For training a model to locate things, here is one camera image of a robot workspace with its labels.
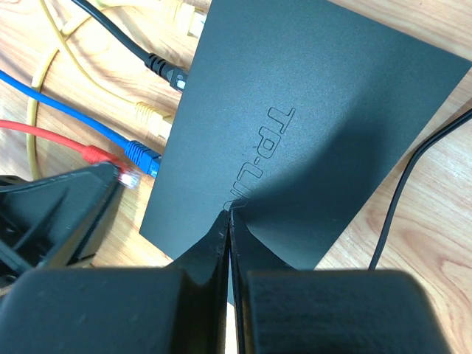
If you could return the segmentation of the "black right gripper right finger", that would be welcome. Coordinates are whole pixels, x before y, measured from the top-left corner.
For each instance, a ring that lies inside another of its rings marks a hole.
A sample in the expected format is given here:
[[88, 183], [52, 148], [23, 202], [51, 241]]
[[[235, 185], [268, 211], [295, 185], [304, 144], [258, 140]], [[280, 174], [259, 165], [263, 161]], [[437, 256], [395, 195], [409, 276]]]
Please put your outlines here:
[[241, 353], [469, 353], [471, 308], [443, 315], [399, 270], [316, 270], [353, 212], [234, 208], [232, 287]]

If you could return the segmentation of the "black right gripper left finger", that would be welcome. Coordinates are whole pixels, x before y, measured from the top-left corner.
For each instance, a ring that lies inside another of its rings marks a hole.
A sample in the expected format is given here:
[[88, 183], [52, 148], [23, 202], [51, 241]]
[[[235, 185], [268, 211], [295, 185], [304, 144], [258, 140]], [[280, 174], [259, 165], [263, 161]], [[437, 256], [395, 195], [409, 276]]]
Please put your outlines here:
[[222, 353], [227, 214], [162, 268], [28, 271], [1, 304], [3, 353]]

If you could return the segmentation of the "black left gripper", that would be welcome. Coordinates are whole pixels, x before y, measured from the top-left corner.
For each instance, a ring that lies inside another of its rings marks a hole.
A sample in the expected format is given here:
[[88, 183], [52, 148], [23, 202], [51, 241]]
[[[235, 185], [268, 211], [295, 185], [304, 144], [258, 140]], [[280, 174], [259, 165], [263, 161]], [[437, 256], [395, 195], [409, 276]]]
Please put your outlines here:
[[119, 168], [95, 164], [36, 181], [1, 177], [1, 288], [33, 268], [93, 257], [124, 190]]

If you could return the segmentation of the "black TP-Link network switch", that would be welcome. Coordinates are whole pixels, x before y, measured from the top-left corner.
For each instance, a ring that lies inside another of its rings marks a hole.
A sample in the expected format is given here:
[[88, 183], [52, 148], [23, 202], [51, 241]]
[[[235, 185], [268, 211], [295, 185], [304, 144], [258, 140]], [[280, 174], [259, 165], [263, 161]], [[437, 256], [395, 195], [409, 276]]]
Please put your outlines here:
[[315, 268], [470, 68], [330, 1], [214, 1], [141, 236], [177, 258], [233, 211]]

